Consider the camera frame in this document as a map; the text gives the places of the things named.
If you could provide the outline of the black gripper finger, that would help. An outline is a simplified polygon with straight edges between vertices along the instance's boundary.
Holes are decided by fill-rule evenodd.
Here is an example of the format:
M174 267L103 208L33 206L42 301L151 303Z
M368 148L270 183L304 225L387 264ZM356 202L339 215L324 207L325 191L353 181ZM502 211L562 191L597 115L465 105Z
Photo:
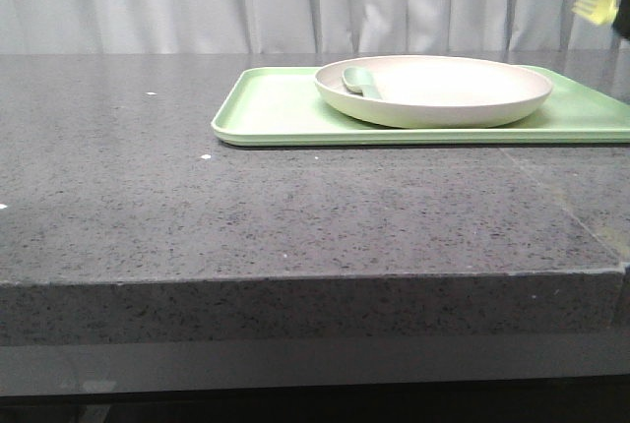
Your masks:
M620 1L612 28L620 37L630 38L630 0Z

